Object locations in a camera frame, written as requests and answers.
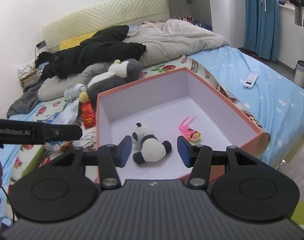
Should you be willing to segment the pink feathered bird toy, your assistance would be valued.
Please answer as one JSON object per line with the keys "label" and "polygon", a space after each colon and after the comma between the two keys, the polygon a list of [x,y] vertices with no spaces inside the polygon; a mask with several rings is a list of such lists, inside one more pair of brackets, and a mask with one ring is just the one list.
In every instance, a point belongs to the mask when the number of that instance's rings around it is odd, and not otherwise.
{"label": "pink feathered bird toy", "polygon": [[190,142],[197,142],[201,137],[200,132],[190,127],[190,124],[195,118],[195,116],[188,116],[184,118],[178,126],[181,135]]}

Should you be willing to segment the small panda plush toy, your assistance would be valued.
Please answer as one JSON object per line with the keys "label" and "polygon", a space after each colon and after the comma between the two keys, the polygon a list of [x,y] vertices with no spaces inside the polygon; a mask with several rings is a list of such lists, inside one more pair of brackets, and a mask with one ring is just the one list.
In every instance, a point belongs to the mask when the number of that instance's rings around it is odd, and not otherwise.
{"label": "small panda plush toy", "polygon": [[172,151],[172,145],[168,140],[159,142],[154,131],[141,122],[136,123],[132,139],[140,145],[140,150],[132,156],[137,165],[156,163]]}

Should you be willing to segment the white paper towel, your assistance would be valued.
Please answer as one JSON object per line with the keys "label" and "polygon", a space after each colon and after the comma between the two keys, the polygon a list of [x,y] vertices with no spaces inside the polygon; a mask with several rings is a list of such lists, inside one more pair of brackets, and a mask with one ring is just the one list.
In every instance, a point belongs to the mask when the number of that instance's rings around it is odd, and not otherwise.
{"label": "white paper towel", "polygon": [[87,148],[93,146],[96,143],[96,128],[83,129],[82,137],[73,142],[76,147]]}

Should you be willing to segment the floral fruit-print plastic mat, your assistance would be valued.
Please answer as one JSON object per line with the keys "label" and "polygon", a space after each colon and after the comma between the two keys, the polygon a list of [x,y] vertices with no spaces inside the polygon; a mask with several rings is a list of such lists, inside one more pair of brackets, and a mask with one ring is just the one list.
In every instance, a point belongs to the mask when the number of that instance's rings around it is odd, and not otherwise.
{"label": "floral fruit-print plastic mat", "polygon": [[72,147],[94,151],[99,146],[118,144],[134,133],[137,123],[148,125],[159,141],[168,141],[172,152],[161,160],[137,165],[130,154],[122,154],[121,179],[181,178],[189,174],[186,158],[180,157],[177,138],[179,124],[192,117],[191,127],[201,133],[200,144],[222,151],[235,145],[259,158],[270,136],[250,113],[232,102],[224,89],[214,85],[205,68],[194,74],[186,67],[172,65],[167,73],[148,76],[97,97],[95,125],[65,125],[56,139],[40,146],[15,147],[12,168],[6,172],[12,185],[22,176],[50,162]]}

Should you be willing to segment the red foil snack packet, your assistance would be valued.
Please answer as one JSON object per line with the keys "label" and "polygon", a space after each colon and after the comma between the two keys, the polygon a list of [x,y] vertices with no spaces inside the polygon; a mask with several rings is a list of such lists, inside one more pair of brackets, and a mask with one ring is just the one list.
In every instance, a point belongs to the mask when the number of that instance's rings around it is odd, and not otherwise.
{"label": "red foil snack packet", "polygon": [[81,105],[81,116],[84,127],[86,129],[96,126],[96,116],[92,108],[91,102],[86,102]]}

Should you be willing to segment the grey pillow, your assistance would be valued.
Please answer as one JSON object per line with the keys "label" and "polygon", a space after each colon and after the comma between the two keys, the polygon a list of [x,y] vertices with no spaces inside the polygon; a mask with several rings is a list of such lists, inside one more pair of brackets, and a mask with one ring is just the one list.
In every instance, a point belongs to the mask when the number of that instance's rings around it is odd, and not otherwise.
{"label": "grey pillow", "polygon": [[46,79],[38,90],[38,99],[50,101],[63,97],[66,90],[79,83],[87,86],[94,76],[107,72],[111,64],[111,62],[94,63],[86,67],[81,73],[70,75],[66,79],[60,79],[57,76]]}

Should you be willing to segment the white lotion bottle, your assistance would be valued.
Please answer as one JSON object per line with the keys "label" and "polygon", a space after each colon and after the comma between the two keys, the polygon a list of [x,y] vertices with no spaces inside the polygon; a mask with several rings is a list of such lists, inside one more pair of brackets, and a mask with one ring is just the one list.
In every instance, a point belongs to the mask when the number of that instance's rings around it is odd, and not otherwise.
{"label": "white lotion bottle", "polygon": [[81,92],[85,92],[87,90],[87,86],[82,84],[82,83],[79,83],[79,84],[76,84],[75,86],[67,89],[65,92],[64,92],[64,97],[71,97],[73,99],[76,99],[79,97],[79,94]]}

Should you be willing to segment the grey penguin plush toy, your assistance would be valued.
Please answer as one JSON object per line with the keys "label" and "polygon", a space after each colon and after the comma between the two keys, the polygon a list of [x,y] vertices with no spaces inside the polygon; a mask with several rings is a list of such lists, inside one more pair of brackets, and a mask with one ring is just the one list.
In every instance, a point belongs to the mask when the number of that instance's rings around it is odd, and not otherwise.
{"label": "grey penguin plush toy", "polygon": [[87,89],[79,94],[81,103],[97,103],[97,94],[138,80],[142,71],[136,59],[115,60],[107,72],[94,76],[87,84]]}

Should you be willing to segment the light blue bed sheet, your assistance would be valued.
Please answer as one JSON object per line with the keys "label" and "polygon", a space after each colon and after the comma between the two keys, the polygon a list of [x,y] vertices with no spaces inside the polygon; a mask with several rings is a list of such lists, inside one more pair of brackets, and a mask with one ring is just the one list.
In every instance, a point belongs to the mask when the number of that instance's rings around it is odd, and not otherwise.
{"label": "light blue bed sheet", "polygon": [[[229,46],[200,51],[191,55],[192,60],[182,56],[177,60],[143,68],[141,78],[166,73],[187,67],[199,76],[214,77],[224,87],[225,93],[242,108],[251,119],[256,118],[270,134],[270,142],[260,159],[273,167],[278,167],[283,159],[295,155],[304,143],[304,89],[274,71],[268,65],[245,55]],[[252,89],[243,87],[250,73],[258,74]],[[55,113],[60,113],[73,99],[60,97],[50,101],[40,101],[26,115],[12,115],[10,120],[46,121]],[[5,145],[0,150],[3,167],[2,186],[9,192],[9,186],[21,178],[33,155],[40,146]],[[61,153],[46,152],[39,166],[59,156]]]}

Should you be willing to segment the yellow pillow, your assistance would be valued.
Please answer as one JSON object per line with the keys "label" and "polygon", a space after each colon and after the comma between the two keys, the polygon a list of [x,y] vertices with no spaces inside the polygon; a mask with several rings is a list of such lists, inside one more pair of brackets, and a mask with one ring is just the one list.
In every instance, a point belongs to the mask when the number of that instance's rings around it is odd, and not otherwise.
{"label": "yellow pillow", "polygon": [[69,49],[69,48],[73,48],[75,46],[80,45],[81,42],[87,40],[88,38],[91,38],[93,35],[95,34],[95,32],[92,33],[88,33],[88,34],[84,34],[84,35],[80,35],[68,40],[64,40],[59,44],[59,50],[65,50],[65,49]]}

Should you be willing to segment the grey duvet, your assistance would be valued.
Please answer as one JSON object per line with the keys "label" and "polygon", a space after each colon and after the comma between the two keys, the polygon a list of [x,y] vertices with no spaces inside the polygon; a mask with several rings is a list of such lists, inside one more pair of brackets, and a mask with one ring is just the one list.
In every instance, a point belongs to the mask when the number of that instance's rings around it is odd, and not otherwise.
{"label": "grey duvet", "polygon": [[164,23],[145,22],[138,29],[129,31],[124,41],[146,46],[139,60],[143,67],[230,45],[220,34],[177,19]]}

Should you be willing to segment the white mesh waste bin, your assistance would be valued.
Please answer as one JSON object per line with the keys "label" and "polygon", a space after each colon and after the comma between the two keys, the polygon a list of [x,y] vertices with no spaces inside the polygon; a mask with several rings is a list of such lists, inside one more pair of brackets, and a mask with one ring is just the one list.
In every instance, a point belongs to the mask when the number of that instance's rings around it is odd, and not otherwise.
{"label": "white mesh waste bin", "polygon": [[295,67],[294,83],[304,87],[304,61],[298,60]]}

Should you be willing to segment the blue curtain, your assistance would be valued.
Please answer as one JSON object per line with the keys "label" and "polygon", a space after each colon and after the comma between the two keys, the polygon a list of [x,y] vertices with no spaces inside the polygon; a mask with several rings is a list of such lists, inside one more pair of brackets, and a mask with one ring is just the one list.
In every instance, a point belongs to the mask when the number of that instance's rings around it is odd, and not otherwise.
{"label": "blue curtain", "polygon": [[278,0],[245,0],[244,48],[259,57],[276,61],[280,46]]}

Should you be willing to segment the cream quilted headboard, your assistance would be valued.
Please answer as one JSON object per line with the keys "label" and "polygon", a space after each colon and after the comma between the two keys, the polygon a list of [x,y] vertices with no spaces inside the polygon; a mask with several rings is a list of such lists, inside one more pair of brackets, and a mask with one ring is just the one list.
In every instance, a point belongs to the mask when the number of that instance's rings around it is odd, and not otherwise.
{"label": "cream quilted headboard", "polygon": [[75,11],[42,28],[47,50],[54,53],[61,42],[113,25],[137,25],[170,19],[168,0],[109,0]]}

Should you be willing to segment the green long-handled massage brush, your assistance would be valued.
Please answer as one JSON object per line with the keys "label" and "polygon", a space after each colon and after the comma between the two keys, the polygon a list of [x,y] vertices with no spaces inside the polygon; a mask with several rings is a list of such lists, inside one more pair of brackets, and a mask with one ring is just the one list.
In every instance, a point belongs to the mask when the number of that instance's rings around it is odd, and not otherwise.
{"label": "green long-handled massage brush", "polygon": [[36,153],[33,155],[33,158],[30,160],[26,168],[21,173],[21,177],[24,177],[28,174],[30,174],[32,171],[34,171],[39,164],[41,163],[44,155],[45,155],[45,148],[44,146],[40,146],[39,149],[36,151]]}

